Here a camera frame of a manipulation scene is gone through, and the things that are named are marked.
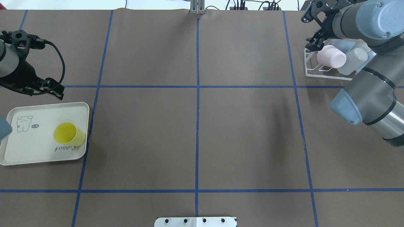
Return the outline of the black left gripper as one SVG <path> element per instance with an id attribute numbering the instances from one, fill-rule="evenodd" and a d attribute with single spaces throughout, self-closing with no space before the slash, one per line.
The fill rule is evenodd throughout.
<path id="1" fill-rule="evenodd" d="M 36 75 L 34 67 L 26 61 L 31 49 L 43 50 L 46 45 L 56 50 L 62 62 L 62 75 L 59 81 L 52 78 L 41 79 Z M 49 94 L 63 100 L 65 87 L 62 81 L 65 76 L 65 61 L 56 45 L 49 40 L 28 34 L 24 30 L 13 32 L 3 30 L 1 31 L 0 60 L 1 87 L 23 95 Z"/>

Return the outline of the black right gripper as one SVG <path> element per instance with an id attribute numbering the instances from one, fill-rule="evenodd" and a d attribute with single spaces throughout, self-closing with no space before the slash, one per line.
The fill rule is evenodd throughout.
<path id="1" fill-rule="evenodd" d="M 328 0 L 312 0 L 301 17 L 303 23 L 313 20 L 320 26 L 320 29 L 311 37 L 307 38 L 305 46 L 310 51 L 320 51 L 324 47 L 324 41 L 328 39 L 338 39 L 332 28 L 332 22 L 340 11 L 348 6 L 346 0 L 335 0 L 334 6 L 328 5 Z"/>

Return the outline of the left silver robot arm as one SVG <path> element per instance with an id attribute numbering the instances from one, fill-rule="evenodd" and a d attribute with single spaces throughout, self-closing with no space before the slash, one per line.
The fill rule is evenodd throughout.
<path id="1" fill-rule="evenodd" d="M 62 75 L 59 81 L 52 78 L 41 79 L 26 58 L 30 49 L 42 50 L 46 45 L 52 46 L 61 62 Z M 54 43 L 28 34 L 24 30 L 1 31 L 0 49 L 0 83 L 1 87 L 28 96 L 52 95 L 59 100 L 64 98 L 65 87 L 62 81 L 66 66 L 61 52 Z"/>

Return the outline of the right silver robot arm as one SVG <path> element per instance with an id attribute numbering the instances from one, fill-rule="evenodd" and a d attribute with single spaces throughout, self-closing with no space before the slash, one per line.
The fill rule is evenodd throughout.
<path id="1" fill-rule="evenodd" d="M 363 123 L 384 141 L 403 151 L 403 104 L 391 93 L 403 83 L 402 0 L 312 0 L 303 23 L 320 29 L 306 48 L 319 51 L 328 39 L 362 40 L 375 56 L 331 101 L 330 108 L 351 125 Z"/>

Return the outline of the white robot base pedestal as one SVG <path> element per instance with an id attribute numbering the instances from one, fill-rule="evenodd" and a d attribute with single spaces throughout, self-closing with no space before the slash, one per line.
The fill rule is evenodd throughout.
<path id="1" fill-rule="evenodd" d="M 235 217 L 161 217 L 155 227 L 237 227 Z"/>

